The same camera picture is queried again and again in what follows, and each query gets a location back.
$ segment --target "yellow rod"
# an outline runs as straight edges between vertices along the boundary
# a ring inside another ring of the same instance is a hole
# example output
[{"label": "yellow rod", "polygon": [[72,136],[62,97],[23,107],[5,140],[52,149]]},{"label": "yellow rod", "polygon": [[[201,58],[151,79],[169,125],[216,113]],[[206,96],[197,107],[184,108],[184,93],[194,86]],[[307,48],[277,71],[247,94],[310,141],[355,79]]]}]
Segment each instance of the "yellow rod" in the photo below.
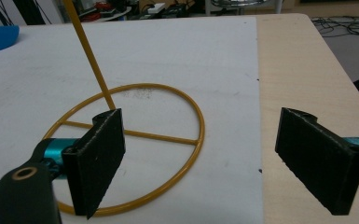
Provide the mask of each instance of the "yellow rod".
[{"label": "yellow rod", "polygon": [[130,130],[124,130],[124,133],[127,135],[136,136],[136,137],[150,138],[150,139],[155,139],[155,140],[160,140],[160,141],[187,144],[187,145],[193,145],[193,146],[197,145],[199,142],[198,140],[171,137],[171,136],[154,134],[154,133],[141,133],[141,132],[130,131]]},{"label": "yellow rod", "polygon": [[[78,128],[87,128],[87,129],[90,129],[92,127],[92,124],[81,123],[81,122],[70,121],[70,120],[63,121],[62,124],[68,126],[74,126]],[[135,136],[135,137],[143,137],[143,138],[149,138],[159,141],[180,143],[180,144],[193,145],[193,146],[197,145],[199,142],[198,140],[193,140],[193,139],[178,138],[178,137],[172,137],[172,136],[160,135],[154,133],[142,133],[142,132],[136,132],[131,130],[124,130],[124,133],[126,135]]]},{"label": "yellow rod", "polygon": [[100,67],[97,64],[97,60],[95,60],[95,56],[92,53],[89,40],[84,33],[83,27],[81,26],[80,19],[77,16],[74,4],[71,0],[63,0],[65,4],[66,11],[71,18],[72,24],[75,27],[77,36],[79,37],[80,43],[83,46],[83,50],[86,53],[87,58],[89,59],[89,63],[91,65],[92,71],[94,72],[95,77],[97,78],[98,84],[100,85],[101,91],[104,94],[104,99],[109,106],[109,109],[116,109],[115,104],[113,103],[112,96],[107,89],[106,83],[104,81],[104,77],[101,73]]}]

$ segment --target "floor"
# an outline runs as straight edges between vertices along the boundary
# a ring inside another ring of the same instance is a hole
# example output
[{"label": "floor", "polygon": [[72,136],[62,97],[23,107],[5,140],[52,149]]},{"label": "floor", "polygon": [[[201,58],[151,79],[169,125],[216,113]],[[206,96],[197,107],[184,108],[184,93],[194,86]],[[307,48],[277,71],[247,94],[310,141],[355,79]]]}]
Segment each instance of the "floor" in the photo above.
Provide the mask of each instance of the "floor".
[{"label": "floor", "polygon": [[[340,22],[352,21],[352,19],[348,18],[333,18],[333,20]],[[317,28],[320,30],[320,33],[322,33],[322,36],[326,36],[324,37],[324,41],[336,55],[350,79],[356,81],[359,79],[359,35],[348,35],[347,28],[341,26],[342,24],[345,25],[349,23],[332,24],[339,24],[339,26],[334,26],[334,29],[325,26],[327,29],[322,29],[323,27],[318,25]]]}]

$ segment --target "table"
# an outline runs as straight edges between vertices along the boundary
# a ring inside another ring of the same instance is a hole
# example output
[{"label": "table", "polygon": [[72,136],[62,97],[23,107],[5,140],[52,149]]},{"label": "table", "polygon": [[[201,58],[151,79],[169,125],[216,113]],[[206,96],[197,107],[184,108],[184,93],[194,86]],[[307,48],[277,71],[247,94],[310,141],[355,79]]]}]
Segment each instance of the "table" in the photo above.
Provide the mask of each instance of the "table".
[{"label": "table", "polygon": [[257,15],[256,20],[264,222],[359,223],[359,190],[351,214],[333,217],[274,152],[282,106],[312,113],[340,136],[359,136],[358,91],[307,16]]},{"label": "table", "polygon": [[[197,102],[205,120],[203,149],[188,174],[152,203],[114,217],[62,214],[64,223],[262,223],[262,174],[256,19],[199,18],[83,24],[107,86],[165,84]],[[64,112],[100,92],[71,24],[21,27],[0,51],[0,176],[31,155]],[[159,89],[113,96],[126,130],[190,140],[198,122],[183,99]],[[104,101],[70,120],[90,124]],[[81,137],[63,128],[54,137]],[[192,146],[126,136],[126,154],[101,207],[135,200],[161,186]],[[53,181],[70,203],[65,180]]]}]

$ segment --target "black rubber pad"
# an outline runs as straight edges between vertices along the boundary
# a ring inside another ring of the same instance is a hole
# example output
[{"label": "black rubber pad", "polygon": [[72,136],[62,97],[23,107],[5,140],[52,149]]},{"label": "black rubber pad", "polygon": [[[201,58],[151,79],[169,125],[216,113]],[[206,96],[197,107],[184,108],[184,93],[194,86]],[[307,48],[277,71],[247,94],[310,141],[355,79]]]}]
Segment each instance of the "black rubber pad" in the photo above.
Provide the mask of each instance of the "black rubber pad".
[{"label": "black rubber pad", "polygon": [[62,153],[78,216],[94,215],[125,153],[121,110],[96,116],[93,127]]},{"label": "black rubber pad", "polygon": [[313,115],[283,108],[275,151],[332,215],[349,214],[359,186],[359,146]]}]

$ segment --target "white table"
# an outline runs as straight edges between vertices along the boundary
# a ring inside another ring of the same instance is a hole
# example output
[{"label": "white table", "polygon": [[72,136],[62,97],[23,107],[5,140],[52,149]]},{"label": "white table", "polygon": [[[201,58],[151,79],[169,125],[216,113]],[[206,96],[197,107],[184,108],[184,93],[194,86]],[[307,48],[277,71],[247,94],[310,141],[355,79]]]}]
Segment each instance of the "white table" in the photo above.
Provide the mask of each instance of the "white table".
[{"label": "white table", "polygon": [[[84,25],[108,87],[166,84],[200,106],[206,135],[199,159],[177,186],[141,208],[91,223],[262,223],[262,174],[255,18],[103,22]],[[71,25],[21,27],[0,51],[0,176],[22,164],[50,125],[99,92]],[[195,138],[197,121],[183,100],[156,90],[114,95],[130,130]],[[74,117],[107,110],[98,102]],[[56,137],[80,137],[64,129]],[[158,187],[191,147],[126,138],[127,152],[102,206]],[[57,198],[69,203],[65,181]],[[86,223],[62,215],[64,223]]]}]

